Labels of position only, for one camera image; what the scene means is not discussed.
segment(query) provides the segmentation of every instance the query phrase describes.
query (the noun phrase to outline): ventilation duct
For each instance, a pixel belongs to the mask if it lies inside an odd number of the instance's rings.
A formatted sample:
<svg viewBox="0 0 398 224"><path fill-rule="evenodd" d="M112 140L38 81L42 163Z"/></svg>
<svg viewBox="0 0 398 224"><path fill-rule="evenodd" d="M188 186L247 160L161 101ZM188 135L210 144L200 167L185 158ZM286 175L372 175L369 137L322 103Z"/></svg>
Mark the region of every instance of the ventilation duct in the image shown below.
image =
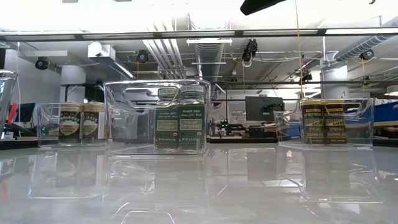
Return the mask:
<svg viewBox="0 0 398 224"><path fill-rule="evenodd" d="M116 51L110 45L101 45L93 42L88 46L88 58L95 62L109 65L113 70L124 76L128 80L136 79L128 69L116 58Z"/></svg>
<svg viewBox="0 0 398 224"><path fill-rule="evenodd" d="M190 14L192 30L226 30L228 27L228 21L214 22L209 24L206 24L207 22L203 23L201 22L203 20L201 19L203 16L203 13L197 16ZM199 63L221 62L223 51L224 44L195 44L195 54L197 62ZM218 76L219 70L220 65L198 65L199 77L203 77L203 79L209 82L217 81L217 78L215 77Z"/></svg>
<svg viewBox="0 0 398 224"><path fill-rule="evenodd" d="M390 20L389 22L385 23L383 27L398 27L398 17ZM372 49L373 47L393 38L395 35L375 35L370 38L366 38L360 40L359 42L355 43L354 45L338 52L333 57L334 61L336 62L344 62L353 57L360 55L361 53Z"/></svg>

